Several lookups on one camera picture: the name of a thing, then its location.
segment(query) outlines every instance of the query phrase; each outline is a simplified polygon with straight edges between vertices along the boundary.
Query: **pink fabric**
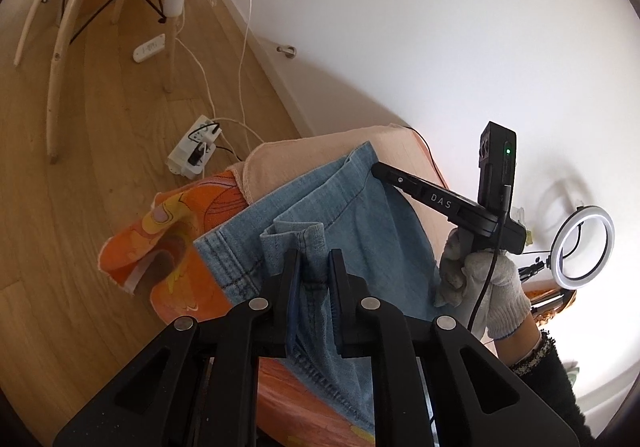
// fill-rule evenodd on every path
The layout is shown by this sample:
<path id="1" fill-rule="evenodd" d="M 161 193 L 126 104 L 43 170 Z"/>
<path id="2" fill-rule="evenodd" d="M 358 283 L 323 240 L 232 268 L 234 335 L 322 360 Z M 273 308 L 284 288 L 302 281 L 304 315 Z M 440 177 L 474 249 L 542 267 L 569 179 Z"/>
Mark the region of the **pink fabric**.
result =
<path id="1" fill-rule="evenodd" d="M 378 159 L 405 172 L 442 184 L 437 166 L 427 147 L 414 131 L 395 125 L 375 126 L 350 131 L 265 143 L 257 147 L 244 163 L 230 167 L 244 199 L 249 204 L 278 187 L 370 141 Z M 431 241 L 436 260 L 453 228 L 443 215 L 405 196 L 412 204 L 425 234 Z"/>

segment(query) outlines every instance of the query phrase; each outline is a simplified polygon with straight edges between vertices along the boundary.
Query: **black sleeve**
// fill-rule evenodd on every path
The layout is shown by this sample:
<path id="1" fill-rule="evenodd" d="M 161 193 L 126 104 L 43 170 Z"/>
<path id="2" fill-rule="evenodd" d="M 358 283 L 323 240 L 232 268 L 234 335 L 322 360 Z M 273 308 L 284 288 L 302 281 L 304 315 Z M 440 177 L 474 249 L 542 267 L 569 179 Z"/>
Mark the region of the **black sleeve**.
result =
<path id="1" fill-rule="evenodd" d="M 591 430 L 575 402 L 574 391 L 558 357 L 555 341 L 547 332 L 542 332 L 542 340 L 536 349 L 511 369 L 574 430 L 580 447 L 595 445 Z"/>

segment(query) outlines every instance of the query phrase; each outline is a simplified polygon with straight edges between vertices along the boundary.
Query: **orange patterned fabric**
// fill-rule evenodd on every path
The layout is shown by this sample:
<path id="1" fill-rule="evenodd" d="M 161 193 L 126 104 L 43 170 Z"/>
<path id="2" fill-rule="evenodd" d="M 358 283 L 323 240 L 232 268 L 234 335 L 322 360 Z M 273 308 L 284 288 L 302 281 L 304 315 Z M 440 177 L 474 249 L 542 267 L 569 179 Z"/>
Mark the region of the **orange patterned fabric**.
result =
<path id="1" fill-rule="evenodd" d="M 98 256 L 98 267 L 133 293 L 153 259 L 167 255 L 174 269 L 150 296 L 158 316 L 166 323 L 181 315 L 198 321 L 222 317 L 231 304 L 193 241 L 246 206 L 229 171 L 158 194 L 141 220 L 107 241 Z M 375 443 L 372 435 L 315 397 L 274 359 L 260 361 L 257 422 L 286 447 L 364 447 Z"/>

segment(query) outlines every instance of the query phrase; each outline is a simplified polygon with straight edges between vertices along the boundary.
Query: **white remote control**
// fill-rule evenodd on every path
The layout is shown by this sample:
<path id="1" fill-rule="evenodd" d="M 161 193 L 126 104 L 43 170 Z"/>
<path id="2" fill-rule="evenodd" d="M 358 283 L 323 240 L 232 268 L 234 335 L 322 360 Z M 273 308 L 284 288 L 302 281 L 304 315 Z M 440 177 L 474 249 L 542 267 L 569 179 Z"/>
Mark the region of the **white remote control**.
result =
<path id="1" fill-rule="evenodd" d="M 162 50 L 164 50 L 164 33 L 161 33 L 158 37 L 154 37 L 133 50 L 133 59 L 138 63 L 144 62 L 154 55 L 158 55 Z"/>

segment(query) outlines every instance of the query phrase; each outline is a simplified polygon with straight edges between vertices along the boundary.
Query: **chair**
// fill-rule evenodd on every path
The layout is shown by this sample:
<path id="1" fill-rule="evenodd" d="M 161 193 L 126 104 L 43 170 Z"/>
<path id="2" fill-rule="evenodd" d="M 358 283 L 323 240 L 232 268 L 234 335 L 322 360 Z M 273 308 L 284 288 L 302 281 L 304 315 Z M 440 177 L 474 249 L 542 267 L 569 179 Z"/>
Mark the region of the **chair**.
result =
<path id="1" fill-rule="evenodd" d="M 80 11 L 80 7 L 82 5 L 83 0 L 68 0 L 66 4 L 66 8 L 63 10 L 62 20 L 60 22 L 60 28 L 58 30 L 58 36 L 56 37 L 56 43 L 53 50 L 53 56 L 51 59 L 51 68 L 49 72 L 49 91 L 47 93 L 47 155 L 49 156 L 49 161 L 54 163 L 58 159 L 58 116 L 60 112 L 60 93 L 62 91 L 62 83 L 64 77 L 65 70 L 65 62 L 66 55 L 68 53 L 68 47 L 73 42 L 75 36 L 73 35 L 74 27 L 76 24 L 76 20 L 78 19 L 78 13 Z M 84 29 L 89 22 L 100 12 L 102 11 L 111 1 L 110 0 L 106 5 L 104 5 L 100 10 L 98 10 L 88 21 L 82 26 L 81 30 Z M 120 17 L 120 12 L 122 11 L 122 7 L 124 4 L 124 0 L 115 0 L 116 3 L 114 5 L 114 10 L 111 15 L 111 22 L 117 23 Z M 177 18 L 182 13 L 182 8 L 184 6 L 184 0 L 166 0 L 170 4 L 170 12 L 171 15 L 166 15 L 164 13 L 165 8 L 162 6 L 162 2 L 160 0 L 160 8 L 156 7 L 151 0 L 145 0 L 148 4 L 154 8 L 159 15 L 161 16 L 160 22 L 165 22 L 167 18 L 170 18 L 170 22 L 168 23 L 168 33 L 167 33 L 167 49 L 169 50 L 168 59 L 167 59 L 167 73 L 166 73 L 166 83 L 165 89 L 168 91 L 171 90 L 173 83 L 173 58 L 174 58 L 174 48 L 175 48 L 175 27 L 177 25 Z M 29 33 L 31 24 L 35 17 L 36 10 L 38 5 L 42 2 L 42 0 L 33 0 L 29 13 L 27 14 L 27 18 L 24 23 L 24 28 L 22 29 L 22 33 L 20 36 L 20 40 L 18 42 L 18 47 L 15 54 L 14 65 L 17 66 L 20 63 L 22 58 L 22 53 L 24 51 L 24 43 Z"/>

